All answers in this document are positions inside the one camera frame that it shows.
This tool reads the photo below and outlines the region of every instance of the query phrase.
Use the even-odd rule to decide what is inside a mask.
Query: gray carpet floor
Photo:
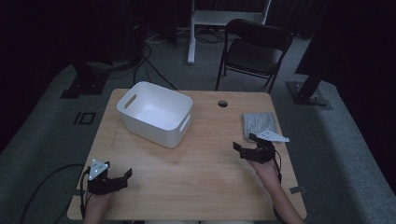
[[[151,63],[179,90],[215,89],[222,44],[197,42],[192,65],[187,64],[186,37],[179,38],[175,46],[159,39],[151,39],[148,44],[152,48]],[[290,139],[287,147],[297,180],[306,189],[306,223],[395,223],[395,195],[336,88],[326,82],[319,86],[332,110],[292,101],[286,82],[306,79],[294,72],[308,44],[309,40],[294,37],[271,94],[282,132]],[[64,209],[75,191],[81,164],[90,152],[111,92],[131,88],[133,73],[111,73],[101,95],[80,95],[77,99],[60,98],[76,75],[72,66],[53,79],[0,155],[1,224],[20,223],[22,217],[24,223],[54,223],[57,219],[58,223],[81,223],[69,220]],[[147,63],[136,73],[136,81],[143,80],[172,89]],[[266,91],[262,83],[262,79],[229,73],[221,80],[219,90]],[[91,124],[86,120],[76,122],[84,113]]]

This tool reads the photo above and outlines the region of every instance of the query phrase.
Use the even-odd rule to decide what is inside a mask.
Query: gray cloth
[[[265,113],[254,113],[242,114],[242,119],[244,121],[244,135],[248,139],[250,133],[258,134],[263,131],[269,130],[271,132],[277,133],[275,126],[275,116],[272,112]]]

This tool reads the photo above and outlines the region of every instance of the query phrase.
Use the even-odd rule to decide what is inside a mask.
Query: black metal base plate
[[[323,110],[332,110],[330,102],[323,98],[319,89],[317,89],[310,98],[305,99],[301,98],[298,94],[300,88],[304,85],[303,82],[288,81],[286,84],[288,85],[293,102],[296,105],[318,105]]]
[[[79,76],[73,80],[69,90],[64,91],[61,99],[77,99],[80,95],[100,95],[106,85],[109,73],[100,73],[94,75],[94,80],[89,86],[81,86]]]

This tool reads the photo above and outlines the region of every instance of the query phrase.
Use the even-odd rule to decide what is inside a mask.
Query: white bracket
[[[257,137],[270,141],[270,142],[289,142],[289,138],[279,135],[277,133],[273,133],[271,131],[264,131],[257,134]]]
[[[89,180],[95,179],[99,174],[101,174],[103,171],[105,171],[108,168],[108,165],[101,162],[97,161],[96,159],[92,160],[92,166],[90,170],[90,177]]]

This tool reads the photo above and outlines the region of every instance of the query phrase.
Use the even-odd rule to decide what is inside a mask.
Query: tabletop
[[[109,178],[122,176],[129,168],[134,171],[128,188],[114,195],[106,219],[276,219],[269,193],[233,149],[233,141],[255,147],[244,138],[243,113],[273,112],[276,118],[269,94],[179,91],[193,101],[191,125],[177,147],[166,148],[127,131],[116,108],[127,91],[113,91],[86,163],[87,167],[92,159],[110,161]],[[220,107],[220,100],[228,105]],[[276,128],[282,134],[277,118]],[[290,192],[298,183],[286,145],[274,145],[282,161],[282,187],[305,218],[301,193]],[[81,219],[79,204],[79,197],[73,197],[69,218]]]

